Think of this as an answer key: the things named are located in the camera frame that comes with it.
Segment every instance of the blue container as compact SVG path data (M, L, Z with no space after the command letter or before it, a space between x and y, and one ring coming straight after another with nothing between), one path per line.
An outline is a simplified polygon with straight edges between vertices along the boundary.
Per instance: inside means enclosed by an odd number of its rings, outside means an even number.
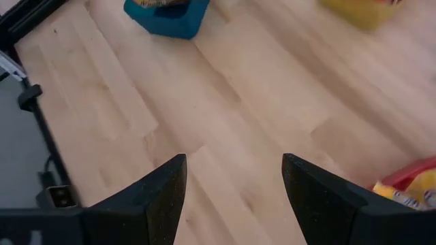
M124 11L152 34L191 39L197 35L210 0L166 7L142 7L126 0Z

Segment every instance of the yellow object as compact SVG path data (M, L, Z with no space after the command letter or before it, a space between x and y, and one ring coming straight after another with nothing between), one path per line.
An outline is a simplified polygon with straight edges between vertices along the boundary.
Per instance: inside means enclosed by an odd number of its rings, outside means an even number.
M406 191L430 209L436 208L436 170L428 170L416 176Z
M325 6L361 29L371 30L389 19L401 0L320 0Z
M410 208L416 209L416 210L426 210L427 207L414 199L413 197L409 196L408 194L405 194L401 191L396 190L395 188L391 186L386 186L380 182L377 182L375 186L373 187L373 191L377 193L378 195L381 195L383 197L386 197L388 199L391 199L393 201L396 201L398 203L401 203L403 205L406 205Z

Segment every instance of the red and yellow package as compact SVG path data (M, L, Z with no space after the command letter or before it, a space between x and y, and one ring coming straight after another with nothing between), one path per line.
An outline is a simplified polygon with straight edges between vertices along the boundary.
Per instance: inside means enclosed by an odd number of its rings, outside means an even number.
M402 191L396 190L394 187L386 186L381 182L377 182L373 187L373 191L382 197L386 197L398 203L401 203L407 207L416 209L416 210L426 210L427 207L420 203L418 200L413 198L412 196L404 193Z
M416 176L406 192L428 208L436 208L436 169L424 171Z

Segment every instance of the light wood flooring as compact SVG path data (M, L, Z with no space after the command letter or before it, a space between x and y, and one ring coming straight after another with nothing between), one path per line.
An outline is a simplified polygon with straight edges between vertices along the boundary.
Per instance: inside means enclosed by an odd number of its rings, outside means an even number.
M284 152L362 186L435 154L435 11L365 33L315 0L212 0L185 41L71 0L16 48L84 204L186 152L176 244L304 244Z
M3 15L8 11L12 6L18 3L18 0L1 0L0 2L0 14Z

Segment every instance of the wooden floor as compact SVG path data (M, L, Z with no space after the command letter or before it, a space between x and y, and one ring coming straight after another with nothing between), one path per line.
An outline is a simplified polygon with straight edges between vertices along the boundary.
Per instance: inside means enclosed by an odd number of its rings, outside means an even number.
M6 13L12 6L18 3L18 0L1 0L0 15Z
M304 244L284 152L362 186L435 154L435 10L363 33L315 0L212 0L190 42L71 0L16 47L84 204L186 152L176 244Z

